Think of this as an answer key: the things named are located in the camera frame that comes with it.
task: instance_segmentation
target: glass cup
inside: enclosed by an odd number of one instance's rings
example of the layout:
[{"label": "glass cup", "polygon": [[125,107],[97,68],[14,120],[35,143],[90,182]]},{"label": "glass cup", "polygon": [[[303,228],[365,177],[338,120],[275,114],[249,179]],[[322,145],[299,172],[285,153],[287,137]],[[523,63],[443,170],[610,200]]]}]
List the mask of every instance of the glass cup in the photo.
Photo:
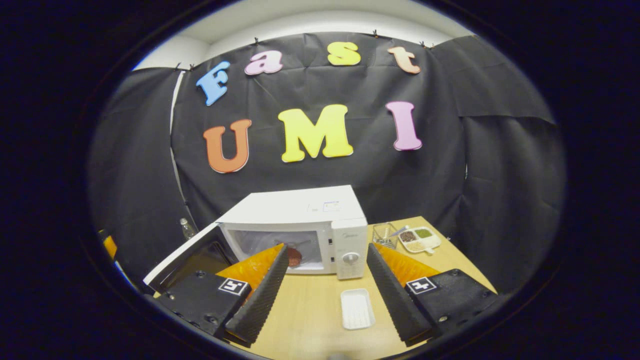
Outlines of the glass cup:
[{"label": "glass cup", "polygon": [[398,244],[398,235],[390,236],[397,229],[389,222],[373,225],[373,239],[374,243],[378,243],[382,246],[386,246],[390,249],[396,249]]}]

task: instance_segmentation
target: microwave control panel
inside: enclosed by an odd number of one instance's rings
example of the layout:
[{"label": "microwave control panel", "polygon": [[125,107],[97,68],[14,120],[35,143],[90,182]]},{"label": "microwave control panel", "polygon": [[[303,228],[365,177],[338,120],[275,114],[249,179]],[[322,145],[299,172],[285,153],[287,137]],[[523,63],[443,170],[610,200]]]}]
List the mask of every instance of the microwave control panel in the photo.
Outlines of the microwave control panel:
[{"label": "microwave control panel", "polygon": [[367,260],[367,221],[364,218],[337,220],[331,228],[338,280],[362,277]]}]

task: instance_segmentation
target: white plate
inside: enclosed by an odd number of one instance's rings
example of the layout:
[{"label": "white plate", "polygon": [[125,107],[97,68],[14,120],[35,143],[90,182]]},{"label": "white plate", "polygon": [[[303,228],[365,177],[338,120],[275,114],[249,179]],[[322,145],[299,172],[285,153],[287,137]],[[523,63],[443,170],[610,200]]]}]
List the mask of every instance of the white plate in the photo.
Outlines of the white plate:
[{"label": "white plate", "polygon": [[367,289],[345,290],[340,294],[340,302],[345,329],[366,329],[376,323]]}]

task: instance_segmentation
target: foam letter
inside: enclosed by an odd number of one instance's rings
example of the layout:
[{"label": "foam letter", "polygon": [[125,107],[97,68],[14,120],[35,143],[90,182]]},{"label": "foam letter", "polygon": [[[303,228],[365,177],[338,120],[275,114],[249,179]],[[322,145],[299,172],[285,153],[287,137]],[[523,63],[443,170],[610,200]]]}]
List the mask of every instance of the foam letter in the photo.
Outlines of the foam letter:
[{"label": "foam letter", "polygon": [[344,127],[346,113],[347,107],[344,105],[327,105],[315,125],[300,109],[285,110],[278,114],[278,120],[284,123],[287,147],[282,154],[282,161],[290,163],[305,158],[305,152],[300,150],[298,140],[302,142],[312,158],[318,155],[324,138],[326,138],[326,146],[322,153],[327,158],[353,154],[353,147],[347,141],[347,130]]},{"label": "foam letter", "polygon": [[207,96],[207,106],[211,106],[216,100],[227,92],[226,86],[219,86],[218,83],[226,84],[229,79],[224,69],[229,67],[229,61],[223,61],[211,69],[205,76],[201,77],[196,83],[196,86],[200,86],[204,90],[204,94]]},{"label": "foam letter", "polygon": [[247,75],[257,75],[263,72],[273,74],[282,69],[280,59],[282,59],[282,53],[275,50],[264,51],[253,55],[251,57],[252,62],[244,68],[244,73]]},{"label": "foam letter", "polygon": [[387,109],[393,114],[396,123],[397,140],[394,142],[396,150],[420,149],[422,141],[415,136],[413,118],[411,117],[413,104],[406,101],[392,101],[387,104]]},{"label": "foam letter", "polygon": [[224,126],[212,127],[202,135],[207,140],[207,158],[209,166],[222,174],[235,172],[242,169],[249,160],[249,138],[247,129],[251,126],[251,120],[244,119],[231,123],[231,130],[236,133],[236,156],[233,159],[225,159],[222,155],[222,134]]},{"label": "foam letter", "polygon": [[412,64],[411,60],[409,60],[415,58],[415,55],[404,50],[404,47],[392,47],[387,51],[396,57],[396,62],[400,69],[403,69],[409,74],[417,74],[420,72],[420,67]]},{"label": "foam letter", "polygon": [[358,46],[352,42],[332,42],[326,49],[332,65],[356,65],[360,62],[360,54],[356,52]]}]

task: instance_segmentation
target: table surface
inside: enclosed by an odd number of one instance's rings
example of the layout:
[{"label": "table surface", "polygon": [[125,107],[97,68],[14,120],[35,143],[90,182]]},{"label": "table surface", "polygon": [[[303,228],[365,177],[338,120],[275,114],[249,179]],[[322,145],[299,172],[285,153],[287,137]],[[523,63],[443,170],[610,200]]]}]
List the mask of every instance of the table surface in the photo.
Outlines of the table surface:
[{"label": "table surface", "polygon": [[[422,217],[390,222],[396,229],[426,226],[441,237],[442,244],[434,254],[407,252],[398,242],[397,250],[430,267],[445,272],[459,268],[493,292],[489,280],[447,238]],[[371,242],[373,225],[367,229]],[[364,288],[369,292],[375,324],[367,329],[346,330],[342,327],[340,294],[345,290]],[[424,342],[407,347],[396,332],[369,267],[365,265],[360,279],[338,280],[333,275],[285,275],[269,317],[257,341],[246,348],[236,347],[271,359],[322,359],[332,354],[345,354],[352,359],[379,359],[405,352]]]}]

